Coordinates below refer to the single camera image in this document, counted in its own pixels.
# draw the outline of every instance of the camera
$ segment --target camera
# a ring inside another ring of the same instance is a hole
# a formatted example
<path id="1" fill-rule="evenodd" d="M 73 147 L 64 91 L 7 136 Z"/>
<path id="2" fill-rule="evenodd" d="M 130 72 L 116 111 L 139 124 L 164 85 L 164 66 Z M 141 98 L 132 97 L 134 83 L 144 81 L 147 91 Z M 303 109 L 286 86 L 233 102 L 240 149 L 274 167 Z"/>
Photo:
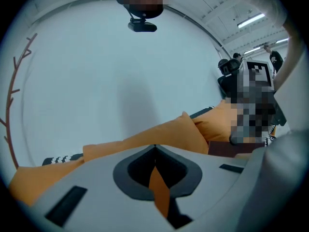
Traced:
<path id="1" fill-rule="evenodd" d="M 141 19 L 131 18 L 128 27 L 134 32 L 155 32 L 157 30 L 155 24 L 146 22 L 144 18 Z"/>

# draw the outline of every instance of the fluorescent light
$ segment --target fluorescent light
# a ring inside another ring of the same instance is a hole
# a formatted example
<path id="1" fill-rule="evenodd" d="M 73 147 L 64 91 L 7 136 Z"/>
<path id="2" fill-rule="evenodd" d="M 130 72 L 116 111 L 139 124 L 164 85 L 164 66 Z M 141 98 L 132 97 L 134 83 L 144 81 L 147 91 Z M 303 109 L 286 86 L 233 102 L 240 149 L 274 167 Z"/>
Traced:
<path id="1" fill-rule="evenodd" d="M 250 50 L 250 51 L 248 51 L 248 52 L 245 52 L 244 54 L 248 54 L 248 53 L 250 53 L 250 52 L 254 52 L 254 51 L 259 50 L 259 49 L 261 49 L 261 47 L 255 48 L 255 49 Z"/>
<path id="2" fill-rule="evenodd" d="M 244 27 L 244 26 L 246 26 L 246 25 L 252 23 L 253 21 L 256 21 L 256 20 L 258 20 L 258 19 L 263 18 L 264 16 L 265 16 L 264 14 L 258 14 L 258 15 L 256 15 L 255 17 L 252 17 L 252 18 L 250 18 L 250 19 L 248 19 L 248 20 L 245 20 L 244 22 L 238 24 L 237 26 L 238 26 L 238 28 L 240 29 L 240 28 L 242 28 L 242 27 Z"/>
<path id="3" fill-rule="evenodd" d="M 288 40 L 289 40 L 289 38 L 284 39 L 284 40 L 280 40 L 280 41 L 277 41 L 276 44 L 281 43 L 281 42 L 285 42 L 285 41 L 288 41 Z"/>

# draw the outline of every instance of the ceiling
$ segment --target ceiling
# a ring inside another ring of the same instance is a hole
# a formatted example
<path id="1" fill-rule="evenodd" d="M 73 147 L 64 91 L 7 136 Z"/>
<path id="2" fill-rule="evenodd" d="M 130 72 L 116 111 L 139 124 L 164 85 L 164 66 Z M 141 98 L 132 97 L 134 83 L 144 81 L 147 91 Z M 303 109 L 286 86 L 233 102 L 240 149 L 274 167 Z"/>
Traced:
<path id="1" fill-rule="evenodd" d="M 73 2 L 81 3 L 78 1 L 29 0 L 23 13 L 31 25 L 48 13 L 68 8 Z M 168 3 L 171 8 L 199 23 L 215 38 L 215 47 L 218 50 L 225 49 L 231 56 L 235 52 L 243 54 L 264 43 L 275 43 L 288 36 L 283 28 L 275 28 L 265 17 L 239 29 L 237 24 L 260 13 L 240 0 L 168 0 Z"/>

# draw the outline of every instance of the ceiling light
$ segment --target ceiling light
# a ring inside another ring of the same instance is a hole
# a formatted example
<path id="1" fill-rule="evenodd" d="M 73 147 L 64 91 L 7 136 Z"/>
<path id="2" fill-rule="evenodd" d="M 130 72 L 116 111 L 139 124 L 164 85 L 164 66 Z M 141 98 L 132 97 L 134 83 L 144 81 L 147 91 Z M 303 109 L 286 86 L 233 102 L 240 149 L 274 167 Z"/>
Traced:
<path id="1" fill-rule="evenodd" d="M 252 18 L 249 18 L 248 20 L 245 20 L 245 21 L 243 21 L 243 22 L 237 24 L 237 26 L 238 26 L 238 28 L 240 29 L 240 28 L 242 28 L 242 27 L 244 27 L 244 26 L 246 26 L 246 25 L 252 23 L 253 21 L 256 21 L 256 20 L 258 20 L 258 19 L 263 18 L 264 16 L 265 16 L 264 14 L 258 14 L 258 15 L 256 15 L 256 16 L 252 17 Z"/>
<path id="2" fill-rule="evenodd" d="M 248 53 L 250 53 L 250 52 L 254 52 L 254 51 L 259 50 L 259 49 L 261 49 L 261 47 L 255 48 L 255 49 L 250 50 L 250 51 L 248 51 L 248 52 L 245 52 L 244 54 L 248 54 Z"/>
<path id="3" fill-rule="evenodd" d="M 280 40 L 280 41 L 277 41 L 276 44 L 281 43 L 281 42 L 285 42 L 285 41 L 288 41 L 288 40 L 289 40 L 289 38 L 284 39 L 284 40 Z"/>

